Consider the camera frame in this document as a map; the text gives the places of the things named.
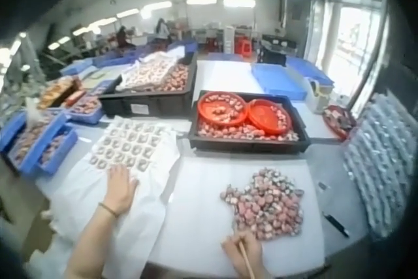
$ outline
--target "red stool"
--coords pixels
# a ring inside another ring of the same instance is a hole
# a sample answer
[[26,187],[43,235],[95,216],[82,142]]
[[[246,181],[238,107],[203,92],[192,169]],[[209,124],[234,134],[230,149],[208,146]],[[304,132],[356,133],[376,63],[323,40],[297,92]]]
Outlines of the red stool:
[[206,50],[208,52],[217,52],[218,49],[218,43],[217,39],[215,38],[207,38],[206,39]]
[[244,58],[251,58],[251,56],[253,55],[253,48],[249,39],[241,40],[240,50],[238,51],[238,54],[240,54]]

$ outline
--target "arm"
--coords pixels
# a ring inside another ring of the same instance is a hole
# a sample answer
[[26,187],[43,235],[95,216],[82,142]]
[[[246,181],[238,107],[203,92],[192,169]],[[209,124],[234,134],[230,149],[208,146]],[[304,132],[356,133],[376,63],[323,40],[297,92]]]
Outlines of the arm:
[[133,201],[138,180],[130,181],[125,166],[112,166],[103,205],[98,206],[84,228],[65,270],[67,279],[99,279],[105,266],[113,225],[127,212]]

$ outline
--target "bracelet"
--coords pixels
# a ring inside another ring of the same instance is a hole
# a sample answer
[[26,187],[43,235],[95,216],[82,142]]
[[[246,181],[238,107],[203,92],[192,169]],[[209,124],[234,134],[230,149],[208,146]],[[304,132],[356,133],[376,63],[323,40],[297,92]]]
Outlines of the bracelet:
[[107,210],[109,213],[111,213],[115,218],[118,218],[118,214],[114,210],[110,209],[108,206],[103,204],[102,202],[99,203],[99,206]]

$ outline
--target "person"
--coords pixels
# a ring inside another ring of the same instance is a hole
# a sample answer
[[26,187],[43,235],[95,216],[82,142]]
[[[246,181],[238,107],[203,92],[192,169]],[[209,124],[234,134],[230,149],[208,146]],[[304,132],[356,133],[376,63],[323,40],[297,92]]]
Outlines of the person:
[[118,42],[118,48],[119,49],[131,49],[135,48],[136,46],[134,44],[131,44],[130,42],[127,42],[126,40],[126,27],[121,26],[119,31],[116,33],[116,41]]
[[[107,193],[72,251],[65,270],[67,279],[100,279],[113,226],[117,218],[130,209],[137,186],[138,180],[130,180],[129,170],[125,166],[110,168]],[[240,278],[249,278],[246,263],[238,249],[240,241],[244,244],[256,279],[268,278],[263,267],[261,244],[249,231],[228,237],[221,244]]]
[[168,44],[171,44],[171,37],[169,27],[165,23],[164,19],[160,18],[155,27],[155,33],[157,34],[158,39],[167,41]]

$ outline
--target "door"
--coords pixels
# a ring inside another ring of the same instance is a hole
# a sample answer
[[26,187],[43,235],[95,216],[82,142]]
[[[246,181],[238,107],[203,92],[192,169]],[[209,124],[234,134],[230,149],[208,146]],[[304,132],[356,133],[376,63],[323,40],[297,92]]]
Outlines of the door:
[[297,57],[304,56],[310,9],[311,0],[286,0],[286,38],[297,43]]

